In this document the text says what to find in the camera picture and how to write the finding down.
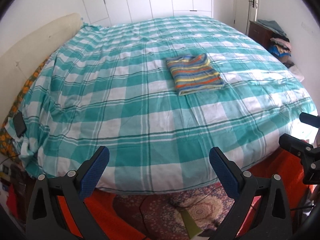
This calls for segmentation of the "striped knit sweater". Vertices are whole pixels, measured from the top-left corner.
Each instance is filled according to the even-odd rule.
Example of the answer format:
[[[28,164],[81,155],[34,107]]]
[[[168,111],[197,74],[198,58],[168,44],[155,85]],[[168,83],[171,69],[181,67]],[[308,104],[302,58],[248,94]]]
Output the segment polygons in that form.
[[[215,70],[207,54],[185,55],[165,60],[179,96],[224,86],[220,73]]]

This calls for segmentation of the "pile of clothes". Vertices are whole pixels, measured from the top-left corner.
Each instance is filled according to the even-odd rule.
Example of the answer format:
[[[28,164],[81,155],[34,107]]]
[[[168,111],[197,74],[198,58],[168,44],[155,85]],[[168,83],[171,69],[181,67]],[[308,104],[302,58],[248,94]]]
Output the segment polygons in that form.
[[[271,37],[268,40],[267,50],[281,63],[287,64],[289,57],[291,57],[292,46],[285,31],[280,27],[276,21],[257,20],[257,22],[272,31]]]

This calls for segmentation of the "olive green stool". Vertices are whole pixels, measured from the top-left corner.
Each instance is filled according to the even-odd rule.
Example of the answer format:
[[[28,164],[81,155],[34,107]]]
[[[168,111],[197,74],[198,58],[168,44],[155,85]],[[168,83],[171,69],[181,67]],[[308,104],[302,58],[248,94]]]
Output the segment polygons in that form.
[[[179,213],[182,217],[189,239],[196,239],[196,237],[199,236],[202,230],[197,226],[186,209],[179,209]]]

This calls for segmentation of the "orange floral sheet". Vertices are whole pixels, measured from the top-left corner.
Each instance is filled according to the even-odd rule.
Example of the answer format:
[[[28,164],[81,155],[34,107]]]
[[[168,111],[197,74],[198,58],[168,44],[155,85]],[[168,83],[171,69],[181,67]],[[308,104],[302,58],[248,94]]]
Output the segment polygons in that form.
[[[8,122],[8,118],[13,118],[14,115],[17,113],[18,108],[26,95],[26,93],[29,91],[31,85],[33,82],[37,79],[38,75],[40,74],[42,68],[47,63],[49,57],[46,57],[45,60],[37,67],[35,72],[27,79],[27,81],[24,83],[24,86],[16,96],[11,109],[9,113],[7,114],[6,118],[3,121],[3,124],[1,126],[1,154],[3,156],[16,158],[17,155],[16,151],[14,150],[14,146],[12,144],[12,137],[9,135],[7,130],[5,129],[5,125]]]

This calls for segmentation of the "black device on bed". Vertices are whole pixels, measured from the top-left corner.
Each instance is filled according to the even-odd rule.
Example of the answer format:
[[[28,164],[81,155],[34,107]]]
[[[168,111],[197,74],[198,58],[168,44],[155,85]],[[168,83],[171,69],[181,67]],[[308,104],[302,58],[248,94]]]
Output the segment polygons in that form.
[[[16,136],[20,138],[25,131],[27,130],[27,127],[25,125],[23,115],[20,111],[16,113],[16,115],[13,118],[13,124],[14,124],[14,129],[16,132]]]

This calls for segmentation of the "red patterned rug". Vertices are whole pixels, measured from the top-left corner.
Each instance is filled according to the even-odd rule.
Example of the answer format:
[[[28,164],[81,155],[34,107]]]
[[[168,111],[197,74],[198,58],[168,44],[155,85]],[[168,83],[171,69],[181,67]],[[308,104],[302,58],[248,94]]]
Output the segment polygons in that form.
[[[234,204],[220,183],[198,189],[153,195],[117,195],[116,214],[150,239],[189,239],[182,211],[202,231],[215,231]]]

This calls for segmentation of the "dark wooden nightstand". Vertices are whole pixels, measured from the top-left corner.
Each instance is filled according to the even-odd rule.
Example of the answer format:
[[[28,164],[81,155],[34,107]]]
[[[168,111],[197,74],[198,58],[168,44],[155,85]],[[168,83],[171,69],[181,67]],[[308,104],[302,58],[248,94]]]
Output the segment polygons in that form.
[[[273,36],[273,31],[257,22],[250,21],[248,36],[265,49],[268,49],[270,46],[270,39]]]

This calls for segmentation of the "teal plaid bedspread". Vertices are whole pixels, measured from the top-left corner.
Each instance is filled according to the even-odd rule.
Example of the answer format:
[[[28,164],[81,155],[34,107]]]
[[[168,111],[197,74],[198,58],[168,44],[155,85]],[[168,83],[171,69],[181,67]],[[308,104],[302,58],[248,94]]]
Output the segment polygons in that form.
[[[179,96],[165,60],[207,54],[224,86]],[[206,16],[105,28],[84,24],[50,55],[19,107],[26,132],[5,129],[33,177],[76,170],[100,146],[110,161],[97,187],[167,193],[216,182],[212,147],[242,169],[282,134],[314,142],[300,122],[317,108],[303,85],[257,42]]]

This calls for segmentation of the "white door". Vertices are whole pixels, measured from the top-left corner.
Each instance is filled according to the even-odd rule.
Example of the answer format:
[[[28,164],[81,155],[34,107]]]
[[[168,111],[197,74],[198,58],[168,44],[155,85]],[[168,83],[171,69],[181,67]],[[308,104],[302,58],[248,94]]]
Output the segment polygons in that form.
[[[247,35],[251,21],[257,20],[258,0],[234,0],[234,28]]]

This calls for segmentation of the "beige headboard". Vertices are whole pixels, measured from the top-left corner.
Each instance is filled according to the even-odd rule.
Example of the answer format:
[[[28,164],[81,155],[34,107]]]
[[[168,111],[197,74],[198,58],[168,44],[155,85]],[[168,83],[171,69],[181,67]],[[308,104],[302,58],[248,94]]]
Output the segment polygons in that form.
[[[36,68],[80,30],[78,13],[69,14],[33,31],[1,56],[1,122]]]

